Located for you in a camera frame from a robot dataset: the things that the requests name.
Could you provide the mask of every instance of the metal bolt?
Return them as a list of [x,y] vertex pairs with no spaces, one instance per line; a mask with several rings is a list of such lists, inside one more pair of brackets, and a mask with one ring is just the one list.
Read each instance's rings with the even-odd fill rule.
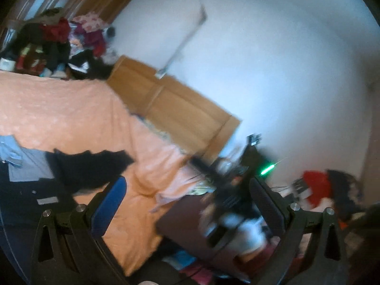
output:
[[333,208],[327,208],[326,209],[326,212],[329,214],[329,215],[334,215],[335,211]]
[[292,209],[293,211],[298,211],[299,209],[301,209],[301,207],[297,203],[292,203],[290,204],[290,209]]
[[50,214],[51,214],[51,210],[45,210],[45,211],[42,213],[42,215],[43,215],[44,217],[48,217]]
[[77,212],[83,212],[85,209],[86,209],[86,205],[85,204],[80,204],[76,207],[75,210],[77,210]]

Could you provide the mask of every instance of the pink bed sheet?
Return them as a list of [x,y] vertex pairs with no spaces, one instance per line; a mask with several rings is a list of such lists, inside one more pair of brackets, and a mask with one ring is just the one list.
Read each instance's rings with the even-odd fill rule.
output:
[[[135,163],[124,176],[127,195],[103,237],[125,274],[138,269],[161,237],[155,222],[165,203],[184,196],[198,181],[177,146],[130,115],[102,81],[60,81],[0,72],[0,135],[20,145],[69,154],[125,150]],[[88,203],[93,194],[77,196]]]

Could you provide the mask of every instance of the wire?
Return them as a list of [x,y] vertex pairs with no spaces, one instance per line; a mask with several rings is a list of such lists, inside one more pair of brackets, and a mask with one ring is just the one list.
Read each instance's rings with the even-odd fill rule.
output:
[[[226,244],[224,244],[219,250],[217,250],[217,251],[215,252],[215,254],[212,255],[212,257],[211,257],[210,259],[208,259],[208,260],[203,260],[203,261],[213,261],[213,260],[215,259],[215,257],[218,256],[218,255],[220,254],[220,252],[221,252],[222,250],[224,250],[224,249],[226,248],[226,246],[229,245],[229,244],[231,243],[231,241],[235,238],[235,232],[239,229],[240,225],[242,225],[242,223],[244,223],[244,222],[246,221],[246,219],[247,219],[247,218],[244,218],[242,221],[240,221],[239,224],[236,225],[236,227],[233,229],[233,230],[234,230],[233,235],[231,235],[231,238],[229,239],[229,241],[228,241]],[[193,274],[191,274],[191,275],[185,277],[184,279],[182,279],[182,280],[180,280],[180,281],[178,281],[178,282],[176,282],[176,283],[173,283],[173,284],[171,284],[171,285],[177,285],[177,284],[180,284],[180,283],[183,282],[183,281],[189,280],[189,279],[191,279],[193,276],[196,276],[196,275],[197,275],[199,272],[201,272],[203,269],[204,269],[204,267],[200,267],[200,268],[199,268],[197,271],[195,271]]]

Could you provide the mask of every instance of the orange bed sheet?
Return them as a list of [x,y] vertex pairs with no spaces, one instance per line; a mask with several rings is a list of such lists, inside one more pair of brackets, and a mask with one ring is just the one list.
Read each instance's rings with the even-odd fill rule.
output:
[[[61,81],[0,72],[0,135],[21,146],[75,154],[125,150],[135,162],[123,173],[127,194],[105,236],[130,275],[156,249],[155,222],[166,203],[184,196],[198,181],[185,156],[130,115],[102,81]],[[88,203],[93,194],[77,196]]]

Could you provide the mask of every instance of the green light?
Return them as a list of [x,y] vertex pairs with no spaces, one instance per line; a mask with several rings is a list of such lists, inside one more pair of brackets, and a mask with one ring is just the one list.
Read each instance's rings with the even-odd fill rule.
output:
[[272,164],[271,166],[267,167],[261,172],[261,175],[265,175],[268,171],[271,171],[274,168],[274,165]]

